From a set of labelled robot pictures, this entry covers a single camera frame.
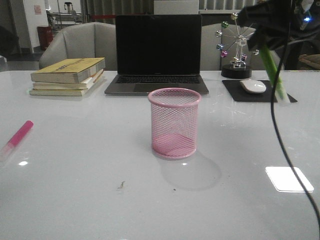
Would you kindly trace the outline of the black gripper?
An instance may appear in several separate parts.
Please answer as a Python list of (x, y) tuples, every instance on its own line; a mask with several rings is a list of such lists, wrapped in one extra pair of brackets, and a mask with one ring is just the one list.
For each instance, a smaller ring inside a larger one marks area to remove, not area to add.
[(320, 2), (267, 0), (244, 7), (237, 22), (241, 27), (256, 27), (247, 40), (249, 50), (260, 50), (263, 46), (276, 50), (286, 44), (311, 40), (320, 32)]

